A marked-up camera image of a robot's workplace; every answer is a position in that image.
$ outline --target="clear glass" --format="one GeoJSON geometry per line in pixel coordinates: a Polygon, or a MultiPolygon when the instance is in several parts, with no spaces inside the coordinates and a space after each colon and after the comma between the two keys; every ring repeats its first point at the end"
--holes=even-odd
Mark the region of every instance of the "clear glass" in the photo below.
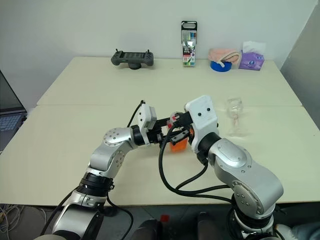
{"type": "Polygon", "coordinates": [[[244,129],[240,125],[240,115],[244,110],[244,105],[240,97],[235,97],[227,100],[226,112],[231,118],[231,128],[228,132],[232,137],[243,137],[245,134],[244,129]]]}

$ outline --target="red object on floor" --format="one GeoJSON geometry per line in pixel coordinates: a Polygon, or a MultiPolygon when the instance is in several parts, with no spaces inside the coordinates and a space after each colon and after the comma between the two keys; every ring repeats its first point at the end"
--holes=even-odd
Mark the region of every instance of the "red object on floor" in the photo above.
{"type": "Polygon", "coordinates": [[[160,222],[167,223],[169,222],[169,218],[170,218],[169,215],[161,215],[160,222]]]}

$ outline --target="laptop keyboard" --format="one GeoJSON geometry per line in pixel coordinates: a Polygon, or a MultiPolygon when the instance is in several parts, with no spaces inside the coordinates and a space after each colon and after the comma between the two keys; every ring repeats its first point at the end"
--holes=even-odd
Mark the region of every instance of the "laptop keyboard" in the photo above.
{"type": "Polygon", "coordinates": [[[21,115],[0,117],[0,132],[13,130],[21,115]]]}

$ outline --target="laptop screen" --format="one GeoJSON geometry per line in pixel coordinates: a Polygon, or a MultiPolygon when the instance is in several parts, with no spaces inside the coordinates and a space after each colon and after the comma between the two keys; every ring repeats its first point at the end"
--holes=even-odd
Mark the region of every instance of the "laptop screen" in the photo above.
{"type": "Polygon", "coordinates": [[[0,113],[3,114],[24,110],[24,106],[21,104],[5,76],[0,71],[0,113]]]}

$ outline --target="white table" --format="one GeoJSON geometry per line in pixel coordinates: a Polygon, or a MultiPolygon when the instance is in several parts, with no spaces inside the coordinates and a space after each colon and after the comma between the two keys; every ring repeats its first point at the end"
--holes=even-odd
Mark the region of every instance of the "white table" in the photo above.
{"type": "MultiPolygon", "coordinates": [[[[183,102],[190,100],[181,97],[183,102]]],[[[158,118],[181,111],[155,105],[158,118]]],[[[0,155],[0,203],[57,205],[78,185],[91,153],[106,131],[123,127],[132,106],[40,105],[31,113],[0,155]]],[[[216,107],[220,135],[225,137],[231,120],[223,107],[216,107]]],[[[300,106],[246,106],[240,123],[243,138],[230,137],[244,146],[253,159],[281,180],[284,195],[279,202],[320,201],[320,132],[300,106]]],[[[176,195],[165,188],[158,171],[159,147],[142,146],[127,154],[114,180],[112,200],[118,205],[166,205],[221,203],[218,200],[176,195]]],[[[164,172],[176,186],[202,169],[188,148],[164,155],[164,172]]],[[[200,189],[221,182],[209,167],[204,176],[186,189],[200,189]]],[[[230,189],[215,194],[231,197],[230,189]]]]}
{"type": "Polygon", "coordinates": [[[38,105],[137,105],[183,106],[210,95],[215,106],[241,97],[245,106],[301,106],[273,61],[261,71],[232,69],[216,72],[209,61],[197,59],[196,67],[181,59],[155,59],[151,67],[131,70],[112,65],[109,57],[75,57],[38,101],[38,105]]]}

